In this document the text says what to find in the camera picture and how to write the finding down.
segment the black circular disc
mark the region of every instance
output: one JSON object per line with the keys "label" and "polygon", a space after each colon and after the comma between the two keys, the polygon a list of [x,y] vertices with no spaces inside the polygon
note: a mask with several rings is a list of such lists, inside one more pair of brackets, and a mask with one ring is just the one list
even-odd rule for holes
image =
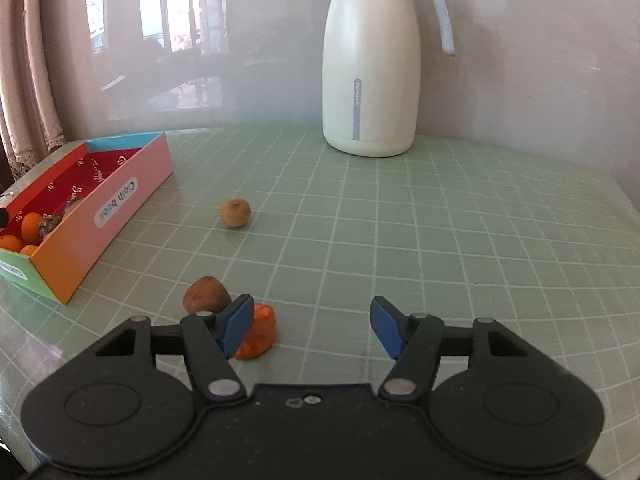
{"label": "black circular disc", "polygon": [[178,379],[152,367],[94,363],[61,368],[25,398],[22,426],[40,457],[81,470],[122,468],[153,458],[189,429],[193,397]]}
{"label": "black circular disc", "polygon": [[570,374],[527,372],[459,373],[431,393],[429,418],[450,445],[495,470],[553,468],[584,457],[604,421],[598,396]]}

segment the orange object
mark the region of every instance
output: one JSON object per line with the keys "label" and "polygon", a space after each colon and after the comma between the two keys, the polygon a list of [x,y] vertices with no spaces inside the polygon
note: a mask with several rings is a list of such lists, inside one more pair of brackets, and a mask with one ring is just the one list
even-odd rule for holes
{"label": "orange object", "polygon": [[22,240],[29,245],[40,244],[40,222],[42,216],[38,213],[27,213],[20,224],[20,233]]}
{"label": "orange object", "polygon": [[275,310],[269,305],[256,303],[254,309],[254,324],[234,357],[240,360],[259,357],[271,348],[275,339]]}
{"label": "orange object", "polygon": [[38,248],[37,245],[25,245],[22,250],[20,251],[20,254],[24,254],[25,256],[31,256],[36,249]]}
{"label": "orange object", "polygon": [[22,249],[22,241],[17,236],[4,235],[0,236],[0,249],[19,253]]}

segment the small round fruit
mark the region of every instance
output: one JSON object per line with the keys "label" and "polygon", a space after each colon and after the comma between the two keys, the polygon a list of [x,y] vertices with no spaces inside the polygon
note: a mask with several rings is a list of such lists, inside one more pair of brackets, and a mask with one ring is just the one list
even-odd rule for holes
{"label": "small round fruit", "polygon": [[25,245],[20,251],[20,254],[24,254],[25,256],[31,256],[36,251],[37,248],[38,248],[37,245]]}
{"label": "small round fruit", "polygon": [[232,198],[220,206],[220,219],[227,227],[242,227],[249,221],[251,206],[242,198]]}
{"label": "small round fruit", "polygon": [[20,224],[20,233],[24,243],[38,245],[40,243],[40,222],[42,216],[38,213],[27,213]]}
{"label": "small round fruit", "polygon": [[225,286],[213,276],[204,276],[193,282],[182,298],[182,306],[189,314],[201,310],[211,310],[217,314],[230,303],[231,297]]}
{"label": "small round fruit", "polygon": [[22,249],[22,241],[17,236],[4,235],[0,236],[0,249],[19,253]]}

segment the box label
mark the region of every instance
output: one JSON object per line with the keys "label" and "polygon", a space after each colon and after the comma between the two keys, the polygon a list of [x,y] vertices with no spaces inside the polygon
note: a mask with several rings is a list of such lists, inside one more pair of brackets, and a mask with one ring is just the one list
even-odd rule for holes
{"label": "box label", "polygon": [[111,197],[94,215],[94,223],[96,227],[104,227],[104,225],[113,217],[116,211],[124,204],[138,189],[138,180],[135,177],[120,188],[119,192]]}
{"label": "box label", "polygon": [[18,278],[22,278],[25,282],[29,281],[27,279],[27,275],[20,269],[18,269],[18,267],[14,267],[5,262],[0,262],[0,269],[5,270],[6,272],[14,276],[18,276]]}

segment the green box side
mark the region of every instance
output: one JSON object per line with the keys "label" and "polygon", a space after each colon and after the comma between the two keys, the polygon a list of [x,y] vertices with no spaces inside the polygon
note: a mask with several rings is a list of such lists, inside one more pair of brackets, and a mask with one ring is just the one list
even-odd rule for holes
{"label": "green box side", "polygon": [[[18,272],[15,272],[12,267],[21,271],[25,277],[22,278],[18,276]],[[33,292],[37,292],[39,295],[45,296],[50,300],[59,301],[47,283],[42,279],[40,273],[35,269],[29,257],[24,254],[0,249],[0,276],[28,288]]]}

